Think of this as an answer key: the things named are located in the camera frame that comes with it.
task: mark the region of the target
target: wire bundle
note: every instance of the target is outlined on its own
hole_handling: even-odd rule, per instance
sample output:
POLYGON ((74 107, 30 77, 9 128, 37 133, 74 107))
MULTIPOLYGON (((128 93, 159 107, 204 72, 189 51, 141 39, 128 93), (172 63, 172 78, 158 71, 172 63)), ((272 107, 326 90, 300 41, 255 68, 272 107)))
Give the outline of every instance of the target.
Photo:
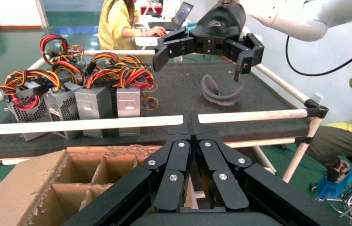
POLYGON ((19 110, 28 111, 40 106, 41 97, 39 95, 32 95, 27 99, 22 99, 16 95, 16 92, 28 89, 25 86, 26 82, 37 81, 39 79, 48 80, 54 84, 53 91, 66 89, 55 73, 39 69, 20 70, 11 73, 5 79, 4 84, 0 85, 0 89, 4 96, 9 96, 10 100, 19 110))
POLYGON ((92 88, 94 83, 99 80, 112 81, 111 86, 116 88, 140 88, 141 102, 147 104, 147 107, 142 106, 142 108, 153 110, 158 107, 158 100, 149 96, 149 93, 157 90, 158 84, 154 82, 152 73, 147 70, 147 63, 136 56, 125 56, 119 59, 116 54, 110 52, 96 54, 91 62, 96 64, 102 59, 105 59, 109 65, 93 72, 87 80, 87 89, 92 88))
POLYGON ((45 62, 47 62, 49 65, 54 65, 54 63, 57 61, 77 63, 82 58, 85 49, 81 45, 69 45, 66 39, 58 34, 45 34, 40 40, 40 51, 45 62), (53 40, 59 40, 59 51, 46 52, 46 45, 53 40), (50 55, 50 60, 47 59, 46 54, 50 55))
POLYGON ((67 61, 57 61, 53 65, 54 73, 57 75, 59 71, 67 71, 71 75, 71 81, 73 84, 84 86, 87 82, 86 71, 67 61), (79 83, 77 81, 76 75, 79 74, 82 77, 82 81, 79 83))

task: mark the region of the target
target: gray foam object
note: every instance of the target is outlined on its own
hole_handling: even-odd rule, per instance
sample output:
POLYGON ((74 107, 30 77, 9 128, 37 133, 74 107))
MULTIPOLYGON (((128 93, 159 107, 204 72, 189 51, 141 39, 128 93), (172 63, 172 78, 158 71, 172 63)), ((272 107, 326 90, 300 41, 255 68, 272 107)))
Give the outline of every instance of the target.
POLYGON ((219 88, 210 75, 205 75, 201 80, 202 94, 212 103, 222 106, 230 106, 239 101, 244 88, 240 86, 226 96, 220 96, 219 88))

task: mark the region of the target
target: pants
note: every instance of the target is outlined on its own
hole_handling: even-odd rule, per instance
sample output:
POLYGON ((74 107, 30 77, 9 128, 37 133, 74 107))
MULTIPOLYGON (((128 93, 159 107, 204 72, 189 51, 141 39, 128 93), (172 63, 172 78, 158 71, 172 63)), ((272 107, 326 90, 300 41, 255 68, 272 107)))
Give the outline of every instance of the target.
POLYGON ((325 167, 339 163, 339 155, 352 157, 352 133, 320 126, 306 153, 325 167))

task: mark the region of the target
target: black foam table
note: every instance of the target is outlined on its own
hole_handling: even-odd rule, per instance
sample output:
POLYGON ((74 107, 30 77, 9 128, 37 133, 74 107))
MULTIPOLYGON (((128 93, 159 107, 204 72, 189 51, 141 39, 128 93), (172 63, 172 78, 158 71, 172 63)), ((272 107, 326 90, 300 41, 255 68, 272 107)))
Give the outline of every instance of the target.
MULTIPOLYGON (((198 114, 232 113, 293 109, 291 104, 277 94, 253 73, 241 76, 240 82, 233 81, 235 66, 230 62, 168 64, 159 73, 154 73, 159 83, 157 91, 151 94, 159 101, 153 111, 141 110, 142 117, 182 115, 187 111, 198 114), (217 82, 220 91, 226 95, 239 85, 244 93, 234 106, 219 106, 207 101, 201 91, 201 79, 210 74, 217 82)), ((6 112, 0 123, 13 123, 6 112)), ((214 124, 224 142, 274 139, 306 136, 309 127, 307 119, 283 119, 271 121, 245 121, 214 124)), ((0 159, 32 157, 62 150, 68 146, 106 146, 106 145, 163 145, 168 127, 141 128, 138 137, 119 137, 117 129, 105 138, 79 136, 67 141, 54 134, 46 134, 26 142, 20 135, 0 135, 0 159)))

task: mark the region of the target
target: long hair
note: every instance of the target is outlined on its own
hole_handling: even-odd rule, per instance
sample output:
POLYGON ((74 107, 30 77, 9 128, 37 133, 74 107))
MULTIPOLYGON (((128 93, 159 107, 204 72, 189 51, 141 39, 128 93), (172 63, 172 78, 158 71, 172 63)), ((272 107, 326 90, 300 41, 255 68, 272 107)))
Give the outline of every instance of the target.
MULTIPOLYGON (((120 0, 113 0, 110 4, 109 4, 109 8, 108 8, 108 14, 106 15, 108 23, 109 23, 109 12, 111 11, 113 5, 120 0)), ((126 3, 127 6, 127 11, 129 12, 129 16, 130 16, 130 26, 133 26, 134 23, 134 3, 133 0, 122 0, 124 1, 124 3, 126 3)))

